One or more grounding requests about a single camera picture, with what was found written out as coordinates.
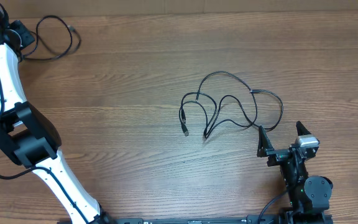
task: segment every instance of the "wall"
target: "wall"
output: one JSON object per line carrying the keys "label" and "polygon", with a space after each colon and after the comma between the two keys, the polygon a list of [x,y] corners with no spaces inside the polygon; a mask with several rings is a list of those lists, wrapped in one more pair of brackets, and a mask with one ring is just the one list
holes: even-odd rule
{"label": "wall", "polygon": [[358,0],[0,0],[11,18],[208,12],[357,10]]}

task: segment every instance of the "wire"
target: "wire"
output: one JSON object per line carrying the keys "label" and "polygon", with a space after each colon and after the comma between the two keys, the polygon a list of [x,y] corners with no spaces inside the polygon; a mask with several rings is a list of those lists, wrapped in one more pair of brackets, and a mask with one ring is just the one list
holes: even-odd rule
{"label": "wire", "polygon": [[[240,81],[243,85],[245,85],[248,88],[249,93],[252,95],[252,99],[253,99],[254,105],[255,105],[255,118],[254,118],[253,121],[251,121],[249,119],[249,117],[247,116],[247,114],[246,114],[246,112],[244,110],[244,107],[242,106],[241,102],[235,96],[226,95],[226,96],[222,97],[221,101],[219,102],[219,108],[218,108],[215,100],[212,97],[210,97],[209,95],[201,92],[201,87],[202,87],[203,83],[205,82],[205,80],[207,80],[209,77],[211,77],[211,76],[213,76],[215,74],[219,74],[219,73],[223,73],[223,74],[226,74],[226,75],[229,75],[229,76],[235,78],[236,80]],[[281,121],[281,118],[282,118],[283,112],[284,112],[283,101],[280,99],[280,97],[278,97],[275,93],[273,93],[271,91],[268,91],[268,90],[253,90],[253,89],[251,89],[251,87],[246,82],[244,82],[243,80],[241,80],[239,77],[235,76],[234,74],[231,74],[231,73],[225,72],[225,71],[217,71],[217,72],[210,73],[209,75],[207,75],[206,77],[203,78],[203,80],[201,81],[197,92],[187,93],[181,99],[181,104],[180,104],[180,108],[179,108],[179,120],[180,120],[180,123],[182,125],[183,132],[187,131],[187,129],[185,128],[186,121],[185,121],[185,110],[183,109],[183,106],[186,105],[187,103],[196,103],[196,102],[198,102],[198,99],[199,99],[200,95],[208,97],[215,105],[214,114],[212,115],[210,121],[208,121],[208,115],[206,113],[206,110],[204,109],[204,107],[201,104],[197,103],[202,107],[202,109],[203,109],[203,111],[205,113],[205,116],[206,116],[206,120],[207,120],[206,127],[204,129],[204,137],[205,137],[205,139],[208,139],[208,137],[211,135],[212,131],[215,128],[217,128],[220,124],[225,123],[227,121],[230,121],[233,124],[235,124],[235,125],[237,125],[239,127],[242,127],[244,129],[247,129],[247,128],[251,127],[251,126],[255,126],[255,127],[258,128],[259,125],[255,124],[255,122],[256,122],[256,120],[258,118],[258,106],[257,106],[256,99],[255,99],[255,93],[269,93],[269,94],[273,95],[274,97],[276,97],[279,100],[280,107],[281,107],[280,117],[279,117],[278,121],[272,127],[265,128],[266,131],[271,131],[271,130],[275,129],[277,127],[277,125],[279,124],[279,122]],[[196,100],[195,101],[186,101],[186,102],[184,102],[185,98],[187,96],[189,96],[189,95],[196,95]],[[218,120],[218,116],[220,114],[221,108],[222,108],[221,107],[222,102],[223,102],[223,100],[225,98],[233,98],[233,99],[235,99],[237,101],[237,103],[240,106],[240,109],[241,109],[245,119],[249,123],[248,125],[239,124],[239,123],[233,121],[232,119],[225,119],[225,120],[222,120],[222,121],[216,123],[216,121]]]}
{"label": "wire", "polygon": [[293,190],[297,185],[298,185],[298,181],[299,181],[299,163],[298,163],[298,158],[296,156],[296,152],[292,151],[292,156],[293,156],[293,161],[295,163],[295,172],[296,172],[296,181],[295,183],[291,186],[288,187],[284,192],[282,192],[281,194],[279,194],[278,196],[276,196],[275,198],[273,198],[271,201],[269,201],[269,203],[264,207],[264,209],[262,209],[262,211],[260,212],[259,216],[258,216],[258,222],[257,224],[260,224],[260,221],[264,215],[264,213],[266,212],[266,210],[269,208],[269,206],[271,206],[274,202],[276,202],[278,199],[280,199],[282,196],[284,196],[286,193],[288,193],[289,191]]}
{"label": "wire", "polygon": [[[0,102],[1,102],[1,109],[0,109],[0,122],[1,122],[1,118],[2,118],[2,114],[5,110],[5,98],[4,98],[4,92],[2,90],[2,82],[1,82],[1,78],[0,78]],[[66,198],[68,199],[68,201],[72,204],[73,208],[75,208],[77,210],[77,212],[81,215],[82,219],[85,221],[86,224],[88,224],[88,220],[86,219],[86,217],[84,216],[84,214],[82,213],[82,211],[76,206],[76,203],[71,199],[71,197],[67,194],[67,191],[64,189],[62,183],[60,183],[60,181],[56,178],[55,174],[52,173],[51,170],[48,170],[44,167],[36,167],[33,166],[21,173],[18,173],[16,175],[12,175],[12,176],[3,176],[0,174],[0,179],[2,180],[12,180],[12,179],[16,179],[18,177],[21,177],[25,174],[28,174],[29,172],[32,172],[34,170],[44,170],[47,174],[51,175],[52,178],[55,180],[56,184],[60,187],[60,189],[62,190],[62,192],[64,193],[64,195],[66,196]]]}
{"label": "wire", "polygon": [[[52,50],[45,43],[45,41],[41,38],[41,36],[39,35],[39,25],[46,19],[57,19],[58,21],[60,21],[66,27],[66,29],[67,29],[67,31],[68,31],[68,33],[70,35],[70,44],[69,44],[69,46],[67,47],[67,49],[64,52],[57,53],[54,50]],[[35,46],[29,53],[26,53],[26,54],[22,55],[22,58],[24,60],[37,60],[37,61],[57,60],[57,59],[60,59],[60,58],[64,57],[65,55],[75,53],[80,48],[81,43],[82,43],[81,36],[74,29],[74,27],[67,25],[63,19],[61,19],[58,16],[54,16],[54,15],[44,16],[43,18],[41,18],[41,20],[39,20],[39,22],[37,23],[37,26],[35,27],[35,32],[31,31],[31,33],[35,35]],[[72,51],[70,51],[72,46],[73,46],[73,34],[72,33],[74,33],[77,36],[78,44],[76,45],[76,47]],[[54,54],[56,56],[50,57],[50,58],[29,58],[28,56],[30,56],[31,54],[33,54],[35,52],[35,50],[37,50],[40,41],[50,53],[52,53],[52,54]]]}

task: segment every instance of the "tangled cable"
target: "tangled cable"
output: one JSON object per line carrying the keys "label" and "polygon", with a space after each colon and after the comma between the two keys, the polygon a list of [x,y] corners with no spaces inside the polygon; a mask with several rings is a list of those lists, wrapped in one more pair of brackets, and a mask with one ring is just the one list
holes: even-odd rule
{"label": "tangled cable", "polygon": [[[213,76],[213,75],[215,75],[215,74],[219,74],[219,73],[223,73],[223,74],[226,74],[226,75],[229,75],[229,76],[235,78],[236,80],[240,81],[243,85],[245,85],[245,86],[248,88],[249,93],[252,95],[252,99],[253,99],[254,104],[255,104],[255,118],[254,118],[254,120],[251,121],[251,120],[249,119],[249,117],[247,116],[246,112],[244,111],[244,108],[243,108],[241,102],[240,102],[239,99],[237,99],[235,96],[226,95],[226,96],[222,97],[221,101],[219,102],[219,108],[218,108],[218,105],[217,105],[216,101],[215,101],[212,97],[210,97],[209,95],[207,95],[207,94],[201,92],[201,86],[203,85],[204,81],[205,81],[207,78],[209,78],[209,77],[211,77],[211,76]],[[273,93],[273,92],[271,92],[271,91],[268,91],[268,90],[253,90],[253,89],[251,89],[251,87],[250,87],[246,82],[244,82],[243,80],[241,80],[239,77],[237,77],[237,76],[235,76],[235,75],[233,75],[233,74],[231,74],[231,73],[229,73],[229,72],[217,71],[217,72],[210,73],[209,75],[207,75],[207,76],[201,81],[200,87],[198,88],[198,91],[197,91],[197,92],[186,93],[186,94],[183,96],[183,98],[181,99],[181,104],[180,104],[180,108],[179,108],[179,121],[180,121],[180,124],[181,124],[181,128],[182,128],[183,133],[185,133],[185,136],[188,136],[188,134],[189,134],[188,129],[187,129],[187,127],[186,127],[186,115],[185,115],[185,110],[183,109],[183,106],[185,106],[185,105],[188,104],[188,103],[195,103],[195,104],[199,105],[199,106],[203,109],[203,111],[204,111],[205,120],[206,120],[206,126],[205,126],[205,129],[204,129],[203,135],[204,135],[204,138],[205,138],[205,139],[208,139],[208,137],[211,135],[212,131],[213,131],[216,127],[218,127],[220,124],[222,124],[222,123],[224,123],[224,122],[226,122],[226,121],[230,121],[230,122],[232,122],[233,124],[235,124],[235,125],[237,125],[237,126],[240,126],[240,127],[244,128],[244,129],[247,129],[247,128],[251,127],[251,126],[259,127],[259,125],[255,123],[256,120],[257,120],[257,118],[258,118],[258,106],[257,106],[256,99],[255,99],[255,93],[269,93],[269,94],[273,95],[274,97],[276,97],[276,98],[280,101],[281,110],[280,110],[280,117],[278,118],[278,121],[277,121],[272,127],[265,128],[266,131],[271,131],[271,130],[275,129],[275,128],[277,127],[277,125],[279,124],[279,122],[281,121],[281,118],[282,118],[283,112],[284,112],[283,101],[280,99],[280,97],[278,97],[275,93]],[[189,95],[196,95],[196,100],[195,100],[195,101],[194,101],[194,100],[190,100],[190,101],[184,102],[185,98],[186,98],[187,96],[189,96]],[[206,113],[206,110],[205,110],[204,106],[203,106],[201,103],[198,102],[198,98],[200,97],[200,95],[206,96],[206,97],[209,98],[209,99],[214,103],[214,105],[215,105],[215,112],[214,112],[214,114],[212,115],[212,117],[211,117],[210,120],[208,120],[208,115],[207,115],[207,113]],[[220,111],[221,111],[222,102],[223,102],[223,100],[224,100],[225,98],[227,98],[227,97],[233,98],[233,99],[235,99],[235,100],[238,102],[238,104],[239,104],[239,106],[240,106],[240,108],[241,108],[241,110],[242,110],[242,113],[243,113],[244,117],[246,118],[246,120],[248,121],[249,124],[239,124],[239,123],[233,121],[232,119],[224,119],[224,120],[222,120],[222,121],[216,123],[216,121],[218,120],[218,116],[219,116],[219,114],[220,114]]]}

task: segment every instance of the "wood grain surface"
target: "wood grain surface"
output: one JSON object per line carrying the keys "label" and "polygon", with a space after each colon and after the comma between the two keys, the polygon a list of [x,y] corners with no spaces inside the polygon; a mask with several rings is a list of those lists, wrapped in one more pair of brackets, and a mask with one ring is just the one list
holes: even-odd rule
{"label": "wood grain surface", "polygon": [[[66,20],[82,35],[81,49],[54,62],[23,62],[19,72],[28,100],[59,130],[69,166],[112,216],[243,217],[283,190],[279,168],[256,156],[256,129],[224,124],[204,141],[203,112],[187,106],[190,135],[181,131],[182,96],[226,70],[284,101],[282,122],[268,133],[276,148],[294,142],[298,120],[319,138],[306,167],[333,181],[335,222],[358,223],[358,11]],[[29,29],[37,23],[22,21]],[[68,44],[55,21],[45,21],[40,35],[55,49]],[[229,77],[212,77],[203,91],[216,100],[236,95],[254,114],[248,91]],[[273,124],[277,101],[257,101],[258,122]],[[232,100],[224,118],[244,122]],[[0,151],[0,173],[22,169]],[[285,197],[269,212],[287,205]],[[0,180],[0,223],[67,217],[35,175]]]}

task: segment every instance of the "wooden table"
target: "wooden table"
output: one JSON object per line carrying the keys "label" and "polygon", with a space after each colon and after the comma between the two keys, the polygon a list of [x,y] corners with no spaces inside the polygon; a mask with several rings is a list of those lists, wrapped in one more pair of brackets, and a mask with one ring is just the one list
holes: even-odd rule
{"label": "wooden table", "polygon": [[[24,19],[35,28],[38,19]],[[202,78],[226,70],[284,101],[268,133],[277,148],[296,138],[300,120],[321,141],[310,175],[334,182],[336,223],[358,223],[358,11],[72,17],[82,35],[74,55],[19,66],[28,100],[57,127],[68,164],[114,217],[243,217],[258,214],[284,186],[278,167],[258,158],[256,129],[231,124],[203,141],[204,115],[187,106],[190,135],[178,120],[180,100]],[[45,21],[40,35],[64,49],[68,34]],[[48,54],[40,48],[37,56]],[[239,97],[225,76],[205,83],[216,100]],[[273,124],[279,106],[257,96],[258,122]],[[208,111],[212,104],[202,100]],[[220,119],[244,122],[227,100]],[[22,170],[0,151],[0,173]],[[269,212],[288,205],[287,197]],[[0,180],[0,223],[55,223],[68,215],[35,175]]]}

